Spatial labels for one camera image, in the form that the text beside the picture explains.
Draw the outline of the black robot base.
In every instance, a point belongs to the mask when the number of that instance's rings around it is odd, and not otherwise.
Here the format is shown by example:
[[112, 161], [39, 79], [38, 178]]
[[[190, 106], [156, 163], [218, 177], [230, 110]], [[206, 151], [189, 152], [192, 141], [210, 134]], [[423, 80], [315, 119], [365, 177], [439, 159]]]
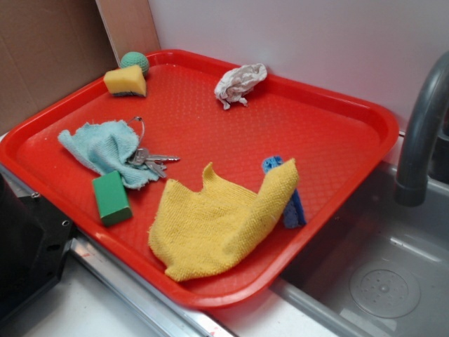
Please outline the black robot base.
[[1, 178], [1, 323], [61, 279], [73, 221], [42, 196], [17, 196]]

